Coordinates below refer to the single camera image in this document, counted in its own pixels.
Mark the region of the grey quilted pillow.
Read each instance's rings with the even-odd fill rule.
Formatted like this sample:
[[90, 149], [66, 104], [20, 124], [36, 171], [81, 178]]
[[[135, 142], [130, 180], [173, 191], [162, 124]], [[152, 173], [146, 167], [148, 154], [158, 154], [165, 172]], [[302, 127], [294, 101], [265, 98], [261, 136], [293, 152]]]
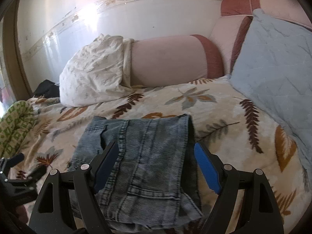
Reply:
[[311, 177], [311, 31], [259, 14], [230, 83], [296, 141], [301, 164]]

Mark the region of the pink padded headboard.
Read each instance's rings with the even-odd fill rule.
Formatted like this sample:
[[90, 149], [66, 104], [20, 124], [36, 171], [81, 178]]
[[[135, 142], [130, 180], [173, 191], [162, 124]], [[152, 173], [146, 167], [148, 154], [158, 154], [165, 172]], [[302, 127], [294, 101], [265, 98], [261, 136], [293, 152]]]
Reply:
[[221, 16], [210, 35], [223, 61], [223, 71], [231, 74], [250, 25], [265, 14], [311, 30], [311, 20], [298, 0], [223, 0]]

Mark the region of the grey acid-wash denim pants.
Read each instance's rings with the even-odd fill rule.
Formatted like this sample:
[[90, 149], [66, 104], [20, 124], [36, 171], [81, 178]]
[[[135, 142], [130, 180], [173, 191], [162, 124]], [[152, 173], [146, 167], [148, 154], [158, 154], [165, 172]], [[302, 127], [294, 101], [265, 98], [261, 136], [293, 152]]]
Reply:
[[110, 142], [119, 155], [96, 200], [108, 225], [136, 233], [184, 226], [202, 217], [192, 118], [94, 117], [68, 170], [90, 163]]

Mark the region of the white floral pillow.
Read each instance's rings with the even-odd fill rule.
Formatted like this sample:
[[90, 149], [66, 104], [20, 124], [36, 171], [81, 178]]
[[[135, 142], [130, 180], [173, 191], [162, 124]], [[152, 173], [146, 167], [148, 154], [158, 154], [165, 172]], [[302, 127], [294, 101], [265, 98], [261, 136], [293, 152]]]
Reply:
[[60, 102], [67, 107], [84, 107], [132, 94], [133, 42], [100, 34], [76, 52], [59, 77]]

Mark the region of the pink cylindrical bolster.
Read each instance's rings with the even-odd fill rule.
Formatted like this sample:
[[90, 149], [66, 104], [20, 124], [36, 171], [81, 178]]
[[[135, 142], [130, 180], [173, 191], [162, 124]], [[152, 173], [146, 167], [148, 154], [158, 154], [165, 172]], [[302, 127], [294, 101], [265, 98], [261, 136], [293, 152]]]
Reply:
[[202, 35], [160, 37], [132, 43], [132, 86], [162, 87], [223, 75], [221, 53]]

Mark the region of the black garment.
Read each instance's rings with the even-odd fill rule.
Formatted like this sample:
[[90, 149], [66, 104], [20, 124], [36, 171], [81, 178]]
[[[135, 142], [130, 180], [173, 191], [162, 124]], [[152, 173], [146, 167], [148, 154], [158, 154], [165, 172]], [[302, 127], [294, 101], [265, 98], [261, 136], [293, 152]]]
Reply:
[[56, 98], [60, 97], [59, 86], [49, 80], [42, 81], [33, 93], [34, 97]]

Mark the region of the green white rolled blanket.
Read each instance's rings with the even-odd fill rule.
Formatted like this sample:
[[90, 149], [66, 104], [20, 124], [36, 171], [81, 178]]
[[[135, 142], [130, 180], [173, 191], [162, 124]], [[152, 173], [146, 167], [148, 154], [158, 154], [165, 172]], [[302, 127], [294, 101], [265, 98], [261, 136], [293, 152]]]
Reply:
[[21, 100], [12, 104], [1, 118], [1, 157], [14, 156], [34, 124], [34, 110], [30, 103]]

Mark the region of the leaf pattern bed sheet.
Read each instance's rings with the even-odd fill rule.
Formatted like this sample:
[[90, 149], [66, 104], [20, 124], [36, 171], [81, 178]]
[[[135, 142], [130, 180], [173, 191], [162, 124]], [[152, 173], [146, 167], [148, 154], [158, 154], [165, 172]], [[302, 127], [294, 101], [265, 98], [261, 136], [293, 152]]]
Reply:
[[158, 119], [188, 114], [197, 139], [236, 169], [261, 168], [277, 200], [285, 233], [300, 222], [311, 202], [306, 170], [296, 143], [269, 115], [230, 85], [227, 77], [175, 86], [138, 89], [128, 97], [86, 107], [66, 107], [58, 98], [31, 98], [35, 124], [21, 143], [23, 162], [12, 179], [24, 179], [38, 165], [65, 171], [94, 116]]

